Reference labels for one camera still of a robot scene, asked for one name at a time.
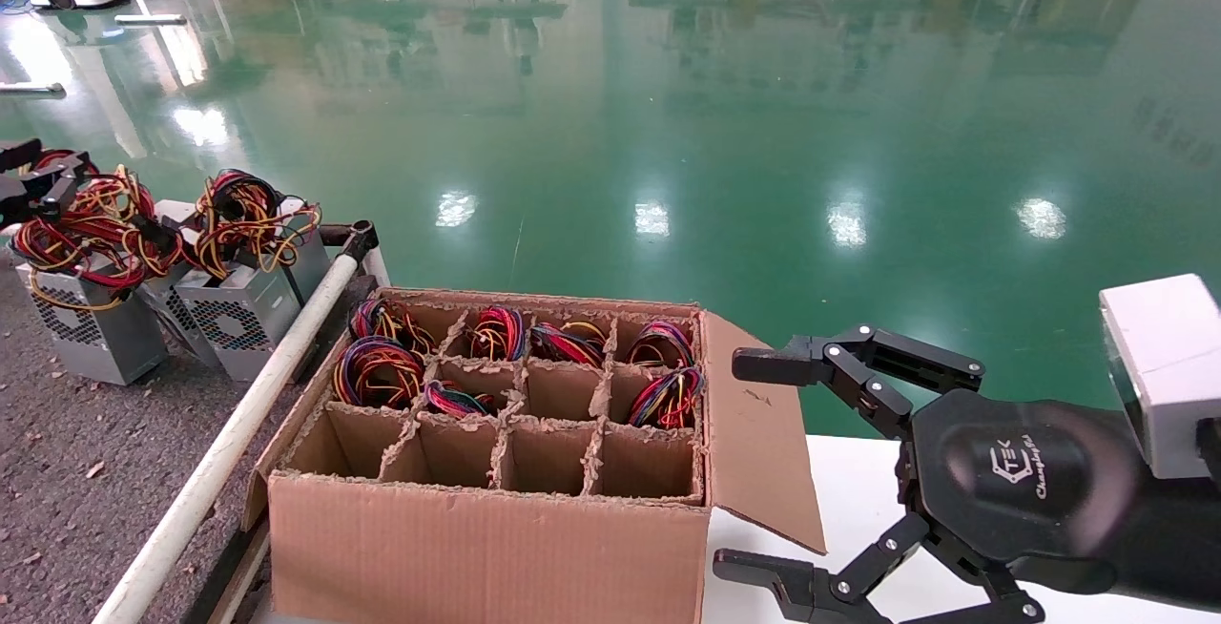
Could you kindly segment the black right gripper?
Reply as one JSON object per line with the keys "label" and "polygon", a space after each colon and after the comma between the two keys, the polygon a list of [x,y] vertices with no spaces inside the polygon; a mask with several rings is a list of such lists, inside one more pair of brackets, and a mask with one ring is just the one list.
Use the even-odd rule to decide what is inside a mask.
{"label": "black right gripper", "polygon": [[[1063,593],[1107,593],[1118,585],[1115,541],[1144,479],[1118,412],[991,401],[973,393],[984,376],[980,361],[871,325],[830,338],[797,335],[779,350],[737,347],[733,375],[824,385],[882,437],[910,434],[900,495],[915,512],[842,571],[716,551],[716,578],[766,589],[789,622],[889,623],[871,602],[872,590],[926,540],[958,578],[983,582],[988,603],[916,623],[1045,622],[1042,604],[1015,579]],[[915,412],[888,379],[941,397]]]}

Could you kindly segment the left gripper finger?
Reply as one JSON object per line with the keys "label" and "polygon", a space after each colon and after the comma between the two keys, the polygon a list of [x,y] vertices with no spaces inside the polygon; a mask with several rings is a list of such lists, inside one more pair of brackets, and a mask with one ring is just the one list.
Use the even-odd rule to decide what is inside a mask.
{"label": "left gripper finger", "polygon": [[26,140],[2,140],[0,150],[1,173],[16,172],[26,175],[39,167],[43,160],[43,144],[39,138]]}
{"label": "left gripper finger", "polygon": [[90,158],[61,158],[45,169],[1,177],[1,227],[70,211],[81,184],[96,175]]}

